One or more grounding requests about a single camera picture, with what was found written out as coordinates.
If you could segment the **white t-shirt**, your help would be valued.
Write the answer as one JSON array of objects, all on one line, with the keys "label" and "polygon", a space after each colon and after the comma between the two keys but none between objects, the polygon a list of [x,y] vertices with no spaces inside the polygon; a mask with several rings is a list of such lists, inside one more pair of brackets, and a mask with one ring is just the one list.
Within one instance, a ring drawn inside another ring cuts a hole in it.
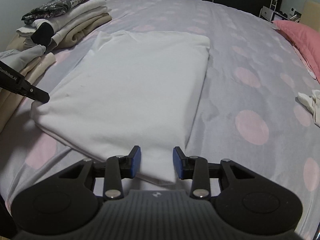
[{"label": "white t-shirt", "polygon": [[139,177],[176,180],[172,151],[185,148],[206,75],[210,39],[178,31],[100,32],[80,63],[33,103],[35,124],[99,161],[138,145]]}]

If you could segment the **folded white beige clothes stack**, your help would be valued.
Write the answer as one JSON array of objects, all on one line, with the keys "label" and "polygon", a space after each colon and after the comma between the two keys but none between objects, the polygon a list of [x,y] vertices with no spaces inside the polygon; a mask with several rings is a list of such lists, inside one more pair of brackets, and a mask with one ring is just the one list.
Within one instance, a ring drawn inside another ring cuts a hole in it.
[{"label": "folded white beige clothes stack", "polygon": [[18,28],[16,33],[25,37],[28,45],[40,44],[48,47],[53,42],[58,45],[74,27],[109,11],[106,0],[89,0],[61,16],[35,20],[29,25]]}]

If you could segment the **light grey folded garment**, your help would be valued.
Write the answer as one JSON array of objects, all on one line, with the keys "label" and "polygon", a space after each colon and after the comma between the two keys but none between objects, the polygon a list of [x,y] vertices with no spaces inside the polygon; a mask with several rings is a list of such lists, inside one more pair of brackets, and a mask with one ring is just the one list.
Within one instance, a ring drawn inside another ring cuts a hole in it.
[{"label": "light grey folded garment", "polygon": [[[45,50],[42,45],[24,51],[11,49],[1,52],[1,61],[23,75],[30,84],[34,84],[56,62],[55,55],[45,54]],[[1,89],[1,129],[5,127],[23,99],[21,95]]]}]

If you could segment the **dark floral folded garment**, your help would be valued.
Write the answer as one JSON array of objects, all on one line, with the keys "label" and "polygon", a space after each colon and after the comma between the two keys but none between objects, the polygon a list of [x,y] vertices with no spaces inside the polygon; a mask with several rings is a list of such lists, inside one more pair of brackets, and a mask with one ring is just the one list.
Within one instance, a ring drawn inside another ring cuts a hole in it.
[{"label": "dark floral folded garment", "polygon": [[51,0],[23,15],[21,20],[25,24],[30,25],[38,19],[48,19],[61,16],[77,5],[87,1],[89,0]]}]

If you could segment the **cream white garment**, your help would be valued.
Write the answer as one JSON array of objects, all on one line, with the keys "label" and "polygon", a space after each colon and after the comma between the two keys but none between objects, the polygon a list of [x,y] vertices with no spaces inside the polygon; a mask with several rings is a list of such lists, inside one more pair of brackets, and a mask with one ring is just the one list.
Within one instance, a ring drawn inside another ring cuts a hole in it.
[{"label": "cream white garment", "polygon": [[304,93],[297,94],[298,101],[312,114],[313,122],[320,127],[320,90],[313,89],[311,96]]}]

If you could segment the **pink pillow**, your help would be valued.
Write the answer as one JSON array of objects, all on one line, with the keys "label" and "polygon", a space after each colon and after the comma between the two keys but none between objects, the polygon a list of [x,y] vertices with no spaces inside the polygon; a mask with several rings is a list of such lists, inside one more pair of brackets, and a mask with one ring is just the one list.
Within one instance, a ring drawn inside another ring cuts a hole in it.
[{"label": "pink pillow", "polygon": [[319,32],[293,21],[274,20],[272,23],[299,50],[319,81]]}]

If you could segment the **white bedside table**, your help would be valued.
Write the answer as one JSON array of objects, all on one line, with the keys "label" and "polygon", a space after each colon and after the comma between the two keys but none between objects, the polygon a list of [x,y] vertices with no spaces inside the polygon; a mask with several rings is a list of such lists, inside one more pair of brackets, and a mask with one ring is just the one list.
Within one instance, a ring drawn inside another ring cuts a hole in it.
[{"label": "white bedside table", "polygon": [[268,22],[273,22],[275,20],[299,22],[301,19],[301,14],[298,13],[288,17],[287,14],[282,14],[280,12],[276,12],[268,7],[263,6],[260,11],[259,18],[262,18],[263,20],[266,20]]}]

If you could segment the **beige padded headboard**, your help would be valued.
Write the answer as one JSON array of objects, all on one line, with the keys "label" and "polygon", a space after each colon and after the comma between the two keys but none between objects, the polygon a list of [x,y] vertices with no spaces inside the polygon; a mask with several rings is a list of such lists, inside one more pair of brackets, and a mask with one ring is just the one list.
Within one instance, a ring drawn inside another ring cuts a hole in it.
[{"label": "beige padded headboard", "polygon": [[316,31],[319,31],[320,20],[320,4],[312,0],[306,0],[303,7],[303,12],[300,18],[300,23],[309,26]]}]

